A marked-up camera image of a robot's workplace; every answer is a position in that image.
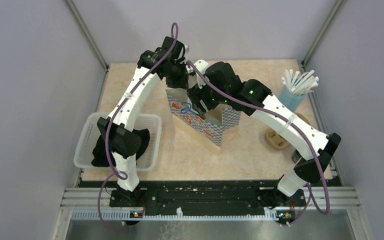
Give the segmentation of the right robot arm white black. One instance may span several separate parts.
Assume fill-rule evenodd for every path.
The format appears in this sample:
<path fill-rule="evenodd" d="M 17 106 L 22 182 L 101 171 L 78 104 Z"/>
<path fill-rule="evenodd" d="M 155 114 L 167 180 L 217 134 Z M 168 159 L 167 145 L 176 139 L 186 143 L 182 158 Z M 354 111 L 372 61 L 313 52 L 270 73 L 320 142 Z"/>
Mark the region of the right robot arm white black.
<path fill-rule="evenodd" d="M 204 73 L 191 61 L 187 66 L 195 73 L 197 84 L 186 94 L 199 115 L 204 116 L 218 105 L 228 105 L 266 124 L 301 156 L 293 170 L 276 185 L 273 200 L 277 205 L 287 206 L 298 189 L 324 180 L 324 171 L 342 140 L 338 134 L 313 128 L 284 106 L 262 82 L 242 82 L 227 62 L 214 63 Z"/>

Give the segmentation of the paper bag blue checkered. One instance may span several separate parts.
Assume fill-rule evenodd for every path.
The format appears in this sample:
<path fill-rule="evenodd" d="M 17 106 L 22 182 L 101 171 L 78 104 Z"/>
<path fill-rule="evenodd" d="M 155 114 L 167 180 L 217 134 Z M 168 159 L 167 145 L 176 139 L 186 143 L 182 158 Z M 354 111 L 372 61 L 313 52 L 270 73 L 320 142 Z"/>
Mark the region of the paper bag blue checkered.
<path fill-rule="evenodd" d="M 193 110 L 186 90 L 167 88 L 165 92 L 175 126 L 205 147 L 217 152 L 221 150 L 222 143 L 227 140 L 228 130 L 240 123 L 241 112 L 228 105 L 218 105 L 201 117 L 197 111 Z"/>

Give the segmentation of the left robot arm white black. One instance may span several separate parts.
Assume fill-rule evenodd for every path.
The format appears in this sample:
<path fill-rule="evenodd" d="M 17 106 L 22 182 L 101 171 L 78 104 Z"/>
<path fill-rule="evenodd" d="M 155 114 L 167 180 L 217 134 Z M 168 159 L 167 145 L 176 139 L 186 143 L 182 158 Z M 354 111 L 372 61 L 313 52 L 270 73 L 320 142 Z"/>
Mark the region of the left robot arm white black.
<path fill-rule="evenodd" d="M 188 52 L 188 45 L 170 36 L 165 37 L 155 50 L 144 51 L 116 107 L 107 117 L 97 121 L 109 167 L 118 178 L 117 190 L 129 207 L 140 202 L 137 154 L 147 148 L 144 137 L 134 129 L 135 122 L 150 93 L 162 79 L 166 79 L 170 87 L 184 89 L 188 86 Z"/>

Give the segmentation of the stack of dark cups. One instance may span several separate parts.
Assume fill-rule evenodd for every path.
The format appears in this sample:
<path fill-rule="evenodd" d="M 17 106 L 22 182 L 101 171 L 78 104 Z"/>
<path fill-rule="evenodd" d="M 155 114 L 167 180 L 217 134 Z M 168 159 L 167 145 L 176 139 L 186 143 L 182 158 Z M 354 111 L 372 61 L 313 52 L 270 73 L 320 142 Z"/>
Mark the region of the stack of dark cups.
<path fill-rule="evenodd" d="M 300 154 L 297 150 L 295 150 L 295 151 L 292 153 L 291 159 L 292 159 L 292 161 L 293 161 L 295 164 L 297 164 L 297 163 L 299 163 L 299 162 L 302 160 L 302 156 L 301 156 L 301 154 Z"/>

